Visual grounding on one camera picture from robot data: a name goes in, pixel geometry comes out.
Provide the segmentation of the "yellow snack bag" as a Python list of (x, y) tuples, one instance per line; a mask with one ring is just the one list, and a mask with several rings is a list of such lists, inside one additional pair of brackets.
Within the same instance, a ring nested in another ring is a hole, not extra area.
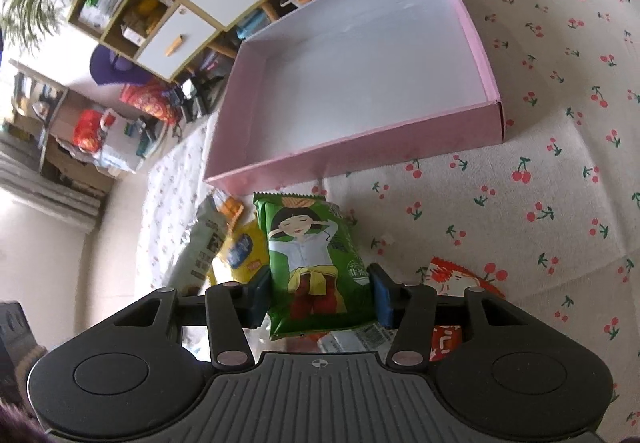
[(263, 267), (269, 265), (267, 238), (254, 219), (235, 226), (214, 258), (207, 281), (210, 286), (235, 283), (247, 284)]

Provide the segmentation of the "red white snack bag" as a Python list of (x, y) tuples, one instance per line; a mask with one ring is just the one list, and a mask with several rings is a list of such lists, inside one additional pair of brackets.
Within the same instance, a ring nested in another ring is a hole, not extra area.
[(465, 292), (471, 288), (481, 288), (503, 298), (497, 284), (505, 281), (509, 274), (499, 269), (496, 263), (489, 262), (480, 275), (476, 275), (462, 265), (436, 257), (427, 267), (420, 267), (418, 273), (421, 284), (433, 288), (439, 299), (430, 355), (431, 362), (438, 362), (446, 359), (462, 344), (462, 316), (457, 307)]

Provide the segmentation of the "purple cap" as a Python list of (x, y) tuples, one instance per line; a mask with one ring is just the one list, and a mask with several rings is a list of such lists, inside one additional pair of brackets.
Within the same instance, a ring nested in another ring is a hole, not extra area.
[(98, 44), (94, 48), (89, 61), (89, 72), (98, 86), (142, 86), (152, 78), (152, 74), (147, 70), (116, 54), (103, 44)]

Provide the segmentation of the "pink shallow cardboard box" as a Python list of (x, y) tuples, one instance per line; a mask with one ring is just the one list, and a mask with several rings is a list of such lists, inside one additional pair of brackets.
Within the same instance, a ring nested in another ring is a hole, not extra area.
[(462, 0), (314, 0), (243, 42), (204, 179), (245, 195), (503, 138)]

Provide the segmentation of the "grey white snack bag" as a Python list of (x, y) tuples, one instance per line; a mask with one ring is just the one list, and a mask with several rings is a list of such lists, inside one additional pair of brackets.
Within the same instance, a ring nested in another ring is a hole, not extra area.
[(207, 271), (224, 244), (227, 229), (227, 220), (218, 210), (214, 197), (207, 195), (182, 235), (163, 285), (175, 289), (179, 296), (198, 295)]

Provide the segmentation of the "red orange patterned bag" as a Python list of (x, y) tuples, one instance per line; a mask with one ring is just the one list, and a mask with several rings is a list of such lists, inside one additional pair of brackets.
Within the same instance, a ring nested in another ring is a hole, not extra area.
[(180, 120), (180, 113), (171, 105), (168, 87), (163, 80), (153, 78), (141, 86), (126, 85), (119, 99), (122, 103), (169, 125), (175, 125)]

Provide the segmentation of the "green snack bag with girl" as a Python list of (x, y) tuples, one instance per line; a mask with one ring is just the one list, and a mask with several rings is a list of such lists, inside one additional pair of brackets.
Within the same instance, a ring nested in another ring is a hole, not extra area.
[(374, 321), (369, 273), (340, 207), (293, 193), (256, 193), (253, 204), (269, 255), (272, 339)]

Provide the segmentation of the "small orange snack packet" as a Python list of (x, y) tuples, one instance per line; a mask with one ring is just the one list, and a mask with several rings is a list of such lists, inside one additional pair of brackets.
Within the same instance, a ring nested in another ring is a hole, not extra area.
[(234, 197), (223, 190), (214, 189), (213, 200), (216, 209), (227, 221), (228, 229), (233, 231), (244, 211), (244, 204), (239, 198)]

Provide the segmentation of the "cherry print floor cloth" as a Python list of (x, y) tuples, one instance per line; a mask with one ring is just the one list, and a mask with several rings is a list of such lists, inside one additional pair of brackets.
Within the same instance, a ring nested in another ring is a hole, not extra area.
[(506, 107), (501, 144), (297, 185), (364, 260), (457, 263), (600, 355), (600, 434), (639, 433), (639, 0), (463, 0)]

